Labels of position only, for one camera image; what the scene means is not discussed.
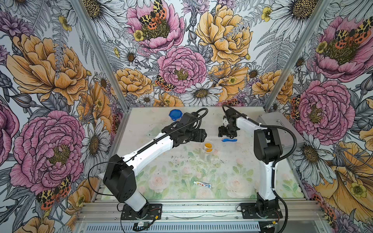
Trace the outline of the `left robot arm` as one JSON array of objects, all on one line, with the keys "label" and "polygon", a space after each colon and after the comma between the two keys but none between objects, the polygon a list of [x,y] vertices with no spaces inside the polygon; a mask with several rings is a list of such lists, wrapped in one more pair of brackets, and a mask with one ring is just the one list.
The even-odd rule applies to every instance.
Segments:
[{"label": "left robot arm", "polygon": [[137,213],[147,212],[149,202],[137,188],[136,176],[161,154],[188,142],[202,143],[207,133],[201,128],[207,108],[185,113],[162,131],[148,144],[127,155],[112,156],[103,176],[103,183],[121,203]]}]

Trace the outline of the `toothpaste tube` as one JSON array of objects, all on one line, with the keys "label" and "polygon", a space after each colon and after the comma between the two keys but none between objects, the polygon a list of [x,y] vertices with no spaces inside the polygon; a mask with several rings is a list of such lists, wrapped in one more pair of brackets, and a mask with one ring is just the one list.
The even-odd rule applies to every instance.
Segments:
[{"label": "toothpaste tube", "polygon": [[200,181],[194,181],[193,183],[195,185],[199,185],[199,186],[202,186],[202,187],[211,188],[211,184],[209,184],[209,183],[204,183],[204,182],[200,182]]}]

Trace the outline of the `blue toothbrush case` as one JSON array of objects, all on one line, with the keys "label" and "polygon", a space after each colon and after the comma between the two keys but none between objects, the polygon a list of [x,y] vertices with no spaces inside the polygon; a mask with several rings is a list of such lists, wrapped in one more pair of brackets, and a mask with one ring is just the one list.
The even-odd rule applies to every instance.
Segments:
[{"label": "blue toothbrush case", "polygon": [[234,139],[234,138],[224,138],[221,141],[222,142],[237,142],[237,139]]}]

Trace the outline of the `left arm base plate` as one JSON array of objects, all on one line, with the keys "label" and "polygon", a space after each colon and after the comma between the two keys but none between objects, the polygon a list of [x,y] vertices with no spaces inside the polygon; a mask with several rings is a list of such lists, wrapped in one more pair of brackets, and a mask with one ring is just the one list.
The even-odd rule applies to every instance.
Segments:
[{"label": "left arm base plate", "polygon": [[163,205],[160,203],[147,203],[138,212],[125,204],[121,211],[121,220],[160,220]]}]

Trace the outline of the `blue lid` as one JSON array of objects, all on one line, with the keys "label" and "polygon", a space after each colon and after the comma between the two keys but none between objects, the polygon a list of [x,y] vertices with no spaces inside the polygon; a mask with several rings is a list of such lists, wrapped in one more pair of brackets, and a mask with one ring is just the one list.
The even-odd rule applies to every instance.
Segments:
[{"label": "blue lid", "polygon": [[183,113],[179,109],[173,109],[169,113],[169,117],[171,118],[172,121],[177,121],[182,117]]}]

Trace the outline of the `clear plastic cup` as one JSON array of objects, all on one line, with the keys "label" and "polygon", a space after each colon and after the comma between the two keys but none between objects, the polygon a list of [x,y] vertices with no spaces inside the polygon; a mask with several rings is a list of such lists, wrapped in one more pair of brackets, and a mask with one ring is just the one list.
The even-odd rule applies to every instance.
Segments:
[{"label": "clear plastic cup", "polygon": [[211,161],[213,151],[214,151],[214,144],[210,141],[205,141],[201,145],[201,152],[199,155],[200,159],[206,162]]}]

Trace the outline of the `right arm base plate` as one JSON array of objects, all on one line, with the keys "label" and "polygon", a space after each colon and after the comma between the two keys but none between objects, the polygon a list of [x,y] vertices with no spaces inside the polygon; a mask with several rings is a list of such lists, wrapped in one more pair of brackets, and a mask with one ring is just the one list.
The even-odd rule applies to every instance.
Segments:
[{"label": "right arm base plate", "polygon": [[283,218],[283,214],[278,204],[266,208],[265,206],[258,206],[256,203],[241,203],[239,207],[243,219],[268,220]]}]

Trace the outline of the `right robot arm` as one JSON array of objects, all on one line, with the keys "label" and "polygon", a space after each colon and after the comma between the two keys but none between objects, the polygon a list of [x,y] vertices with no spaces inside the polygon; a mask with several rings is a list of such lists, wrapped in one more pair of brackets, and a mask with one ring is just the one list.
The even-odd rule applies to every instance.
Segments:
[{"label": "right robot arm", "polygon": [[228,105],[223,105],[223,125],[219,127],[219,137],[230,139],[237,137],[237,131],[243,130],[254,135],[254,155],[259,161],[260,181],[257,200],[254,206],[259,218],[278,216],[282,218],[279,198],[275,195],[276,165],[274,162],[283,153],[278,130],[250,119]]}]

